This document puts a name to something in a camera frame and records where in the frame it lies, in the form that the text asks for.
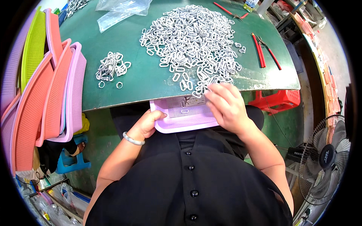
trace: electric fan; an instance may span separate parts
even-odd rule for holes
[[[347,164],[351,142],[346,138],[344,116],[325,118],[314,129],[300,158],[299,188],[313,205],[328,202]]]

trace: cable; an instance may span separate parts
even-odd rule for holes
[[[263,95],[264,95],[264,98],[265,98],[266,104],[268,105],[269,110],[270,110],[270,112],[271,112],[272,116],[274,117],[275,122],[277,123],[277,125],[278,125],[278,127],[279,127],[280,131],[282,132],[283,136],[284,136],[284,137],[285,137],[285,139],[288,141],[288,143],[290,144],[290,146],[291,146],[291,147],[293,147],[293,145],[291,144],[291,142],[289,141],[289,139],[287,138],[287,136],[284,134],[284,132],[283,132],[282,128],[280,127],[280,125],[279,125],[279,123],[278,123],[277,119],[275,118],[275,116],[274,116],[274,114],[273,114],[273,112],[272,112],[272,109],[271,109],[271,108],[270,108],[270,106],[269,106],[268,100],[267,100],[267,98],[266,98],[266,96],[265,96],[265,94],[264,94],[264,91],[263,91],[263,90],[262,90],[262,92],[263,92]]]
[[[30,184],[30,183],[22,182],[21,180],[18,179],[18,177],[16,177],[16,179],[17,179],[19,182],[23,183],[23,184],[29,184],[29,185],[37,185],[37,184],[39,184],[39,182],[40,182],[41,179],[44,179],[44,178],[40,178],[40,173],[39,173],[39,172],[35,172],[35,176],[39,179],[36,184]]]

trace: red plastic stool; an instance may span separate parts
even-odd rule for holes
[[[262,97],[261,91],[257,91],[255,97],[255,100],[250,101],[249,105],[270,112],[269,115],[292,109],[300,104],[299,90],[279,90],[277,93],[266,97]],[[279,106],[275,109],[269,108],[277,105]]]

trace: metal chain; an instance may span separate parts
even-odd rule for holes
[[[64,20],[71,17],[79,9],[85,7],[87,5],[87,2],[89,2],[89,1],[90,0],[73,0],[73,1],[68,2],[68,7],[66,9],[67,15],[64,18]]]
[[[160,67],[169,66],[170,72],[176,71],[172,79],[174,82],[178,81],[179,72],[189,77],[184,67],[198,67],[199,81],[192,92],[197,98],[211,83],[233,82],[231,75],[242,68],[235,61],[237,54],[231,48],[234,42],[229,40],[234,37],[235,31],[230,25],[234,21],[199,5],[176,8],[163,15],[152,21],[150,29],[142,30],[139,41],[147,48],[147,54],[153,56],[156,53],[161,57]],[[191,91],[192,82],[184,78],[180,88]]]
[[[98,68],[98,71],[96,73],[96,78],[98,80],[103,81],[113,81],[113,75],[115,74],[117,77],[127,73],[127,69],[130,68],[131,62],[123,62],[123,55],[120,53],[112,53],[109,52],[107,57],[101,60],[101,65]]]

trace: salmon plastic basket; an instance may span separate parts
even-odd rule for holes
[[[45,98],[53,78],[52,54],[47,52],[26,85],[16,110],[11,138],[11,171],[33,168],[34,144],[43,115]]]
[[[45,99],[43,117],[39,126],[37,140],[35,141],[35,146],[37,147],[41,147],[44,140],[59,136],[64,87],[73,55],[69,48],[70,42],[71,39],[68,38],[62,43],[64,47],[63,53],[54,70],[54,76],[50,82]]]
[[[66,129],[56,138],[49,139],[55,142],[68,142],[73,133],[82,128],[82,92],[85,65],[87,60],[81,53],[82,45],[75,42],[70,46],[73,57],[68,71],[66,95]]]
[[[62,41],[60,40],[58,15],[51,13],[51,9],[45,9],[45,28],[49,51],[53,54],[51,62],[53,68],[56,67],[58,60],[63,52]]]
[[[1,143],[3,144],[3,150],[5,157],[8,163],[9,168],[12,167],[11,163],[11,154],[10,154],[10,144],[11,144],[11,134],[13,131],[13,125],[15,120],[16,108],[20,100],[21,92],[19,90],[18,94],[15,96],[13,101],[9,104],[8,108],[1,117]]]
[[[44,58],[45,13],[39,9],[35,12],[25,40],[21,61],[21,92],[24,92],[30,77]]]
[[[0,115],[3,115],[4,110],[9,106],[16,96],[16,82],[19,62],[23,54],[26,35],[28,34],[29,27],[34,15],[35,10],[33,10],[33,12],[25,21],[24,26],[21,28],[18,37],[14,42],[13,48],[11,49],[1,87]]]
[[[167,114],[155,121],[155,128],[161,133],[176,133],[218,126],[204,96],[170,97],[150,101],[151,111],[159,110]]]

